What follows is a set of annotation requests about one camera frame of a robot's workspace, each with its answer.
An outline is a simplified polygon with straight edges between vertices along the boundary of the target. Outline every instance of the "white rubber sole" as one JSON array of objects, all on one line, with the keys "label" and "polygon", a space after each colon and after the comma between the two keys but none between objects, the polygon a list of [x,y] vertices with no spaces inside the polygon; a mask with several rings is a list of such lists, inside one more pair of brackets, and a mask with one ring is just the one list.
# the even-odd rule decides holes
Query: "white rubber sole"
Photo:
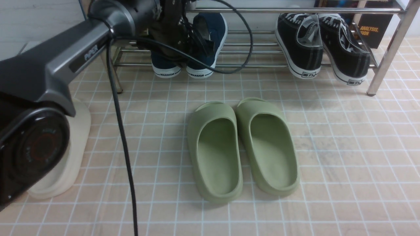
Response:
[{"label": "white rubber sole", "polygon": [[323,43],[324,46],[324,50],[327,53],[328,57],[330,58],[331,61],[331,66],[333,68],[334,71],[334,77],[336,78],[336,80],[342,84],[347,84],[350,86],[357,86],[360,85],[363,81],[365,81],[366,79],[366,75],[360,78],[353,78],[350,76],[347,76],[345,74],[343,74],[337,67],[336,62],[334,61],[334,58],[331,56],[330,50],[328,50],[328,48],[326,47],[326,45]]},{"label": "white rubber sole", "polygon": [[310,71],[310,70],[304,70],[298,67],[295,63],[293,63],[293,60],[291,59],[290,54],[286,46],[284,45],[283,40],[280,37],[280,34],[278,33],[277,25],[278,25],[278,22],[276,21],[276,28],[274,29],[274,31],[276,33],[277,43],[281,47],[282,51],[284,52],[284,55],[286,56],[286,61],[287,61],[287,64],[289,65],[290,72],[299,79],[315,78],[318,75],[319,71],[321,70],[321,67],[316,70]]},{"label": "white rubber sole", "polygon": [[163,79],[170,79],[179,75],[179,73],[181,73],[181,68],[179,68],[178,66],[175,66],[174,68],[170,68],[170,69],[159,69],[153,65],[152,67],[156,76]]},{"label": "white rubber sole", "polygon": [[[228,36],[228,23],[226,22],[226,19],[223,15],[222,15],[222,18],[223,18],[223,21],[225,22],[225,35],[223,36],[222,41],[220,42],[220,46],[216,51],[215,59],[214,59],[213,64],[211,65],[211,68],[216,67],[217,57],[219,56],[220,51],[222,50],[223,45],[225,44],[226,38]],[[186,68],[186,71],[188,72],[189,76],[194,79],[206,79],[213,74],[213,71],[209,69],[195,70],[188,66]]]}]

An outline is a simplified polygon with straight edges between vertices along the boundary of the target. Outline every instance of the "metal shoe rack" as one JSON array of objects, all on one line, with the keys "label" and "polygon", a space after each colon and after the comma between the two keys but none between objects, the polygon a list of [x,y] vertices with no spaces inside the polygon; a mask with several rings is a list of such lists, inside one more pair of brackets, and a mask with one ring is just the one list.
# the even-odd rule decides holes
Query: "metal shoe rack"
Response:
[{"label": "metal shoe rack", "polygon": [[[408,28],[410,27],[419,7],[420,7],[420,0],[410,0],[405,6],[399,0],[392,0],[394,2],[393,8],[299,8],[299,13],[355,13],[355,14],[395,14],[399,16],[400,21],[399,24],[389,42],[389,45],[383,55],[381,60],[378,60],[375,55],[372,53],[372,50],[365,44],[363,41],[363,37],[359,31],[359,28],[355,23],[352,23],[354,26],[353,33],[358,34],[359,38],[361,39],[361,45],[364,45],[365,48],[370,52],[371,55],[371,63],[370,67],[373,69],[375,75],[369,85],[369,89],[367,90],[367,94],[369,96],[374,96],[381,85],[386,72],[391,65],[392,60],[394,59],[395,54],[397,53],[398,48],[400,47],[405,34],[407,33]],[[297,9],[295,8],[238,8],[240,13],[295,13]],[[197,8],[193,13],[232,13],[230,9],[225,8]],[[229,31],[229,34],[248,34],[247,31]],[[253,31],[253,34],[274,34],[274,31]],[[114,53],[113,57],[113,66],[114,66],[114,75],[117,78],[117,88],[118,92],[121,93],[123,88],[119,84],[118,77],[116,76],[115,70],[118,67],[145,67],[151,66],[151,63],[138,63],[138,62],[122,62],[121,58],[124,53],[150,53],[147,50],[139,50],[136,47],[133,47],[135,42],[128,42],[124,45],[119,45]],[[241,47],[241,46],[249,46],[249,43],[225,43],[224,47]],[[255,43],[255,47],[273,47],[277,46],[277,43],[274,42],[264,42],[264,43]],[[247,54],[247,51],[227,51],[222,50],[222,54]],[[274,53],[282,53],[279,50],[255,50],[254,54],[274,54]],[[216,67],[219,68],[232,68],[238,67],[240,64],[223,64],[218,63]],[[330,64],[323,64],[323,67],[331,66]],[[271,65],[271,64],[249,64],[247,68],[287,68],[287,64],[278,64],[278,65]]]}]

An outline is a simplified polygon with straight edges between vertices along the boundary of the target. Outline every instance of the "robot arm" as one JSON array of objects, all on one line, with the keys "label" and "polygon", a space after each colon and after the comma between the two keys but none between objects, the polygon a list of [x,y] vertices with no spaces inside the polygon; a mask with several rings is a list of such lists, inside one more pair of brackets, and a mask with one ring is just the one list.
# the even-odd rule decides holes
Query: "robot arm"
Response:
[{"label": "robot arm", "polygon": [[76,113],[68,84],[110,40],[181,18],[162,14],[170,13],[168,2],[185,7],[185,0],[94,1],[88,20],[0,62],[0,211],[62,158],[70,135],[66,115]]}]

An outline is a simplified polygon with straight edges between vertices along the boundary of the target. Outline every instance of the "white base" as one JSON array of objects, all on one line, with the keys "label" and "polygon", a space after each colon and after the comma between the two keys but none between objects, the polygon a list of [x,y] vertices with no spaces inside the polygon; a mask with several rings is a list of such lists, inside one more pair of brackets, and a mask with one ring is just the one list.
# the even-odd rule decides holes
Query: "white base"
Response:
[{"label": "white base", "polygon": [[319,67],[316,70],[311,71],[311,70],[304,70],[298,67],[295,63],[293,63],[293,60],[291,59],[290,54],[286,46],[284,45],[283,40],[280,37],[280,34],[278,33],[277,25],[278,25],[278,22],[276,21],[276,28],[274,29],[274,32],[276,33],[276,39],[277,39],[278,45],[281,47],[281,49],[284,52],[284,55],[286,56],[286,61],[287,61],[287,64],[289,65],[290,72],[299,79],[315,78],[318,75],[319,71],[321,70],[321,67]]},{"label": "white base", "polygon": [[179,75],[179,73],[181,73],[181,68],[179,68],[178,66],[175,66],[174,68],[170,68],[170,69],[159,69],[159,68],[156,68],[154,65],[152,65],[152,67],[156,76],[163,79],[170,79]]},{"label": "white base", "polygon": [[76,116],[67,117],[70,126],[70,143],[60,162],[28,193],[36,199],[55,197],[67,191],[79,174],[84,149],[90,131],[91,116],[82,102],[73,99]]},{"label": "white base", "polygon": [[366,76],[360,77],[360,78],[353,78],[350,76],[347,76],[345,74],[343,74],[339,68],[336,65],[336,62],[334,61],[333,57],[331,56],[330,50],[328,50],[327,46],[323,43],[324,45],[324,49],[325,52],[327,53],[328,57],[330,58],[331,61],[331,67],[333,68],[334,71],[334,77],[336,78],[336,80],[342,84],[347,84],[350,86],[357,86],[360,85],[363,81],[365,81]]},{"label": "white base", "polygon": [[[228,36],[228,23],[226,22],[226,19],[225,19],[225,17],[223,15],[222,15],[222,18],[223,18],[223,21],[225,22],[225,35],[223,36],[222,41],[220,42],[220,46],[219,46],[219,48],[216,51],[214,62],[211,65],[211,68],[213,68],[213,69],[216,67],[217,57],[219,56],[220,51],[222,50],[223,45],[225,44],[226,38]],[[186,71],[188,72],[189,76],[191,78],[194,78],[194,79],[206,79],[206,78],[210,77],[213,74],[213,71],[211,71],[209,69],[195,70],[195,69],[192,69],[192,68],[190,68],[188,66],[186,68]]]}]

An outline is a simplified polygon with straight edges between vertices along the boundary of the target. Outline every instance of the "canvas sneaker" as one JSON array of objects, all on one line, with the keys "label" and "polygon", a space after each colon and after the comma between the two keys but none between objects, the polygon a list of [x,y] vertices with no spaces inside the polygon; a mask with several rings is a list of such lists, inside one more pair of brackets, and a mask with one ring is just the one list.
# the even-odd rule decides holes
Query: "canvas sneaker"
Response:
[{"label": "canvas sneaker", "polygon": [[181,72],[181,68],[156,52],[151,53],[152,67],[159,78],[170,79]]},{"label": "canvas sneaker", "polygon": [[321,69],[323,53],[318,16],[303,13],[280,14],[275,33],[290,72],[301,79],[315,78]]},{"label": "canvas sneaker", "polygon": [[[214,52],[209,56],[205,52],[199,52],[195,55],[195,58],[211,68],[215,68],[217,57],[228,36],[226,19],[220,13],[200,13],[194,17],[193,27],[200,33],[203,39],[212,42]],[[211,70],[193,61],[188,63],[186,71],[190,77],[195,79],[205,79],[213,74]]]},{"label": "canvas sneaker", "polygon": [[347,85],[360,85],[368,73],[370,54],[363,50],[339,14],[319,14],[321,38],[335,78]]}]

